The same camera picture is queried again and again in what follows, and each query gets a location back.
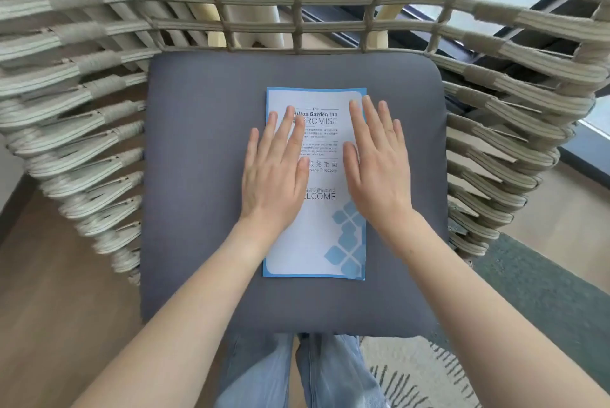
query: chair seat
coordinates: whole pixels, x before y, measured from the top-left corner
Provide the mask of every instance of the chair seat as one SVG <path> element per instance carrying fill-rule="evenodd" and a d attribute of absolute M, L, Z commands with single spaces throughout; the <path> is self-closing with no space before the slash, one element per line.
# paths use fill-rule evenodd
<path fill-rule="evenodd" d="M 219 247 L 240 212 L 248 132 L 265 124 L 267 87 L 366 87 L 403 124 L 417 211 L 448 240 L 446 109 L 436 66 L 405 53 L 293 56 L 173 52 L 149 73 L 141 311 L 149 320 Z M 230 330 L 425 335 L 436 323 L 408 269 L 367 224 L 365 281 L 264 278 Z"/>

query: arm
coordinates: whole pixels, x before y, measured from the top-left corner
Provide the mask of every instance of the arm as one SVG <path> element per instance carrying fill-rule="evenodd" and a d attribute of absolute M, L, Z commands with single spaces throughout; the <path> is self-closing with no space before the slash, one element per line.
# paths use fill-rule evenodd
<path fill-rule="evenodd" d="M 305 197 L 309 160 L 299 158 L 305 124 L 294 108 L 277 134 L 271 113 L 253 129 L 242 179 L 241 217 L 225 242 L 74 403 L 78 408 L 190 408 L 252 275 Z"/>
<path fill-rule="evenodd" d="M 432 307 L 483 406 L 601 407 L 610 397 L 469 268 L 411 207 L 403 132 L 385 102 L 350 105 L 358 154 L 344 149 L 349 191 Z"/>

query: rug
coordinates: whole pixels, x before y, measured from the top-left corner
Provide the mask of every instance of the rug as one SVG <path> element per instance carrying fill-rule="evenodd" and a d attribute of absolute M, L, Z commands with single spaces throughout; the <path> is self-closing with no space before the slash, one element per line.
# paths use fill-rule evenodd
<path fill-rule="evenodd" d="M 474 269 L 610 392 L 610 296 L 504 234 Z M 365 337 L 361 349 L 391 408 L 480 407 L 439 326 L 426 338 Z"/>

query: blue denim jeans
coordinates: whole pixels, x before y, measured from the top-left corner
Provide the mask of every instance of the blue denim jeans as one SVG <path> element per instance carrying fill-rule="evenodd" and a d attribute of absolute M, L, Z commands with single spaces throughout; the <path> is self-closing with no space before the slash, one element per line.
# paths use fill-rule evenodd
<path fill-rule="evenodd" d="M 215 408 L 287 407 L 292 340 L 291 334 L 230 336 Z M 387 407 L 357 337 L 303 334 L 299 341 L 296 364 L 309 408 Z"/>

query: white wall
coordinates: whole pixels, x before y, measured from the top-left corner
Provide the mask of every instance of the white wall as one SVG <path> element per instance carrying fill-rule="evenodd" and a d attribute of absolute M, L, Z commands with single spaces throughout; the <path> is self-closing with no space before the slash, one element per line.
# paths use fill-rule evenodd
<path fill-rule="evenodd" d="M 13 156 L 4 146 L 0 135 L 0 211 L 13 193 L 23 173 L 23 161 Z"/>

